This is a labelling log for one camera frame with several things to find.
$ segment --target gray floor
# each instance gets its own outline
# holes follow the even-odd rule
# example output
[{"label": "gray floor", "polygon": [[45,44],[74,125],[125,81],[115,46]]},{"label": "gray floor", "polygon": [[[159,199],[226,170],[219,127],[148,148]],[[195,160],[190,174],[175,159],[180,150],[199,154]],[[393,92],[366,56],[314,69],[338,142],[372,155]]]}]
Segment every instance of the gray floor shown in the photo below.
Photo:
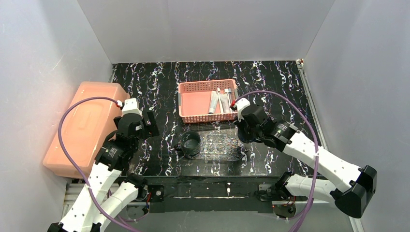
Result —
[{"label": "gray floor", "polygon": [[[142,215],[129,209],[130,217]],[[287,232],[296,222],[277,220],[273,214],[256,212],[172,212],[150,214],[139,223],[130,223],[142,232]],[[106,232],[125,232],[111,223]],[[353,232],[349,217],[327,203],[316,203],[309,211],[300,232]]]}]

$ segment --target black mug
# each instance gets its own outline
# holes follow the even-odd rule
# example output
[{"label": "black mug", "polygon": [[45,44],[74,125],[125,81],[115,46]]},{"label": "black mug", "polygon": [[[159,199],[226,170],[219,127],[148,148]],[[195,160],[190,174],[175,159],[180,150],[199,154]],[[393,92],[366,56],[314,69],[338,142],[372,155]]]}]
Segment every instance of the black mug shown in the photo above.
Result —
[{"label": "black mug", "polygon": [[182,134],[181,140],[174,149],[182,151],[185,155],[196,156],[201,150],[201,137],[195,131],[187,131]]}]

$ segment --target marble tabletop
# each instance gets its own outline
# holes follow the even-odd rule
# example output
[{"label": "marble tabletop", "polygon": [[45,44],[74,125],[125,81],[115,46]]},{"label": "marble tabletop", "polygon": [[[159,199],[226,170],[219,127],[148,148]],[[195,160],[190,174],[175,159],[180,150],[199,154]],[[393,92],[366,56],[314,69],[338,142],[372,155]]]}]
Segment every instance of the marble tabletop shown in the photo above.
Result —
[{"label": "marble tabletop", "polygon": [[[316,130],[295,61],[116,64],[113,82],[137,98],[143,111],[154,112],[160,130],[160,136],[140,142],[129,172],[145,176],[281,176],[285,171],[311,175],[313,170],[298,159],[263,144],[250,144],[244,156],[235,161],[189,159],[173,149],[185,131],[235,134],[232,122],[184,124],[178,114],[178,83],[219,79],[234,79],[239,95],[272,90],[287,97]],[[305,122],[285,101],[266,94],[253,95],[249,100],[264,106],[274,119],[294,123],[312,139]]]}]

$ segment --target pink basket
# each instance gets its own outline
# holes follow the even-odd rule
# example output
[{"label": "pink basket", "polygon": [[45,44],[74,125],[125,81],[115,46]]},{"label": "pink basket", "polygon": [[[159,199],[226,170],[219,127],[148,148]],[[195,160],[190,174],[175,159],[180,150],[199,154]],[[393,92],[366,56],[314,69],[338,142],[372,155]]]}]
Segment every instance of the pink basket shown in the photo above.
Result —
[{"label": "pink basket", "polygon": [[232,101],[238,97],[238,91],[233,79],[179,83],[179,116],[181,116],[182,121],[184,123],[195,123],[233,120],[237,112],[221,114],[219,102],[215,113],[208,114],[211,91],[215,91],[217,88],[220,88],[221,93],[224,93],[226,88],[231,88]]}]

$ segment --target upside-down plastic bin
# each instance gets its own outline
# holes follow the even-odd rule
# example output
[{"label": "upside-down plastic bin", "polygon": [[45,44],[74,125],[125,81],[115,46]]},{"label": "upside-down plastic bin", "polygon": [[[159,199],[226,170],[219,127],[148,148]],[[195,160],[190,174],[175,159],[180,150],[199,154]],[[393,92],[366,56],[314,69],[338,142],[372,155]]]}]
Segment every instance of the upside-down plastic bin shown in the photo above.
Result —
[{"label": "upside-down plastic bin", "polygon": [[[117,83],[83,82],[70,106],[90,97],[109,97],[124,101],[129,94]],[[64,120],[62,138],[68,153],[89,176],[94,158],[103,145],[105,137],[117,128],[113,119],[121,116],[121,110],[108,100],[91,100],[80,104]],[[82,178],[68,161],[59,144],[57,134],[47,151],[43,165],[56,175]]]},{"label": "upside-down plastic bin", "polygon": [[219,102],[214,114],[208,114],[209,104],[211,103],[211,92],[220,88],[224,93],[226,88],[231,88],[231,99],[238,97],[235,80],[214,80],[214,81],[195,81],[184,82],[178,85],[179,94],[179,116],[184,123],[214,122],[233,120],[237,112],[220,113]]}]

